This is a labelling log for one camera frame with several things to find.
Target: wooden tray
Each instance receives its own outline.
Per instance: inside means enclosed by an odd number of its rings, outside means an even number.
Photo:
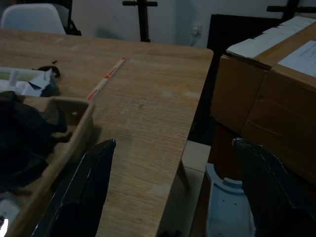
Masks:
[[[24,237],[32,234],[53,196],[52,184],[70,159],[81,158],[93,131],[94,103],[92,101],[66,97],[25,97],[24,104],[40,110],[45,103],[49,103],[51,100],[54,100],[64,112],[68,127],[66,133],[56,133],[53,136],[68,136],[70,139],[66,143],[57,143],[53,149],[50,147],[52,144],[47,144],[47,150],[50,152],[47,152],[46,161],[49,165],[41,177],[25,187],[10,190],[22,205],[5,237]]]

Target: electrical outlet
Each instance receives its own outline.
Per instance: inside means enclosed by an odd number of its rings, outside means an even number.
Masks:
[[[202,24],[200,24],[200,23],[193,23],[192,24],[192,30],[191,30],[192,35],[194,35],[194,36],[201,35],[201,31],[202,31]]]

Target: white floor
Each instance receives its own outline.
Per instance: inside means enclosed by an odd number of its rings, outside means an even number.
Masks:
[[[179,178],[175,177],[158,236],[164,231],[173,236],[177,230],[181,232],[181,237],[189,236],[210,150],[210,146],[187,141],[182,161],[192,190],[186,193]]]

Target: white plastic base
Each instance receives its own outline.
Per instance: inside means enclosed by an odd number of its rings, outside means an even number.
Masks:
[[[242,182],[216,174],[213,164],[206,165],[211,181],[206,235],[208,237],[254,237],[255,225]]]

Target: black chair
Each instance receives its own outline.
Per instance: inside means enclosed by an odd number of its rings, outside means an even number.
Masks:
[[[57,4],[63,6],[68,10],[68,20],[67,26],[65,27],[65,32],[68,35],[76,35],[81,36],[81,31],[79,31],[74,22],[71,20],[71,14],[73,9],[73,0],[18,0],[18,4],[25,4],[25,3],[50,3],[50,4]]]

